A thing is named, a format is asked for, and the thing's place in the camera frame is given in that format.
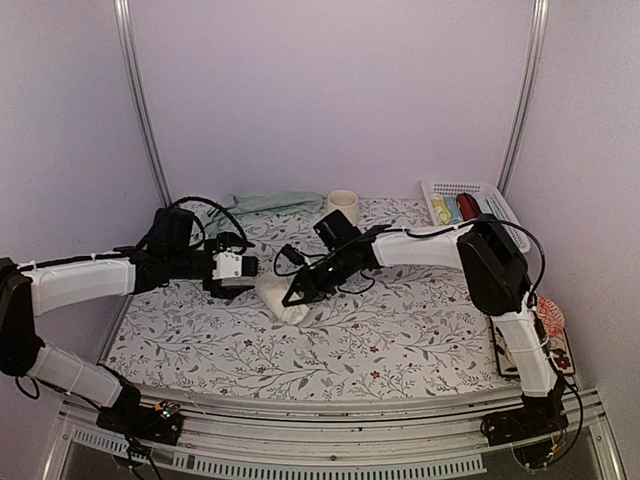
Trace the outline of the mint green towel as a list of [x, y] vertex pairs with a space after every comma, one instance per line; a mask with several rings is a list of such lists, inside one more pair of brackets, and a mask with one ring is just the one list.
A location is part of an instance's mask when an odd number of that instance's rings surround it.
[[272, 214], [317, 213], [324, 197], [315, 192], [284, 191], [272, 195], [228, 195], [221, 206], [232, 216], [267, 212]]

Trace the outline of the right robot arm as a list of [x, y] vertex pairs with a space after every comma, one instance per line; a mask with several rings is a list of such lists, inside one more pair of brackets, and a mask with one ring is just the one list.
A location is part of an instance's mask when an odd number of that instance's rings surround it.
[[471, 301], [498, 327], [518, 370], [524, 407], [517, 427], [537, 436], [563, 409], [567, 386], [548, 353], [548, 335], [537, 314], [538, 284], [509, 229], [490, 214], [448, 227], [411, 229], [376, 225], [366, 232], [334, 211], [314, 227], [327, 254], [294, 275], [282, 304], [307, 305], [334, 294], [363, 269], [438, 265], [463, 271]]

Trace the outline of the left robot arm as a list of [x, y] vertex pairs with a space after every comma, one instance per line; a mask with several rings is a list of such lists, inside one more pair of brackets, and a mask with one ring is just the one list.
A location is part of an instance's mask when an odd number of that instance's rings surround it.
[[98, 254], [17, 264], [1, 261], [1, 372], [56, 387], [97, 405], [128, 434], [148, 426], [139, 390], [117, 373], [53, 347], [39, 337], [37, 317], [103, 297], [153, 291], [173, 280], [196, 280], [205, 292], [232, 300], [248, 291], [242, 279], [258, 273], [247, 255], [252, 243], [242, 227], [214, 238], [194, 230], [204, 225], [185, 200], [158, 209], [135, 245]]

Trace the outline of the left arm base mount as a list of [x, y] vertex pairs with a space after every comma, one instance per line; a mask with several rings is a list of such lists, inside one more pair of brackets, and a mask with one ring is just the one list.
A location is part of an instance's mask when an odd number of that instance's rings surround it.
[[96, 424], [99, 428], [129, 438], [176, 446], [182, 433], [184, 416], [181, 405], [163, 400], [154, 406], [138, 401], [118, 402], [101, 407]]

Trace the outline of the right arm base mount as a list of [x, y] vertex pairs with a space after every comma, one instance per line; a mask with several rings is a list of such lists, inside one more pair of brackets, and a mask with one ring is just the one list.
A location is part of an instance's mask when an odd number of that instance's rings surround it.
[[522, 407], [483, 416], [480, 432], [496, 446], [560, 432], [568, 425], [562, 402], [524, 397]]

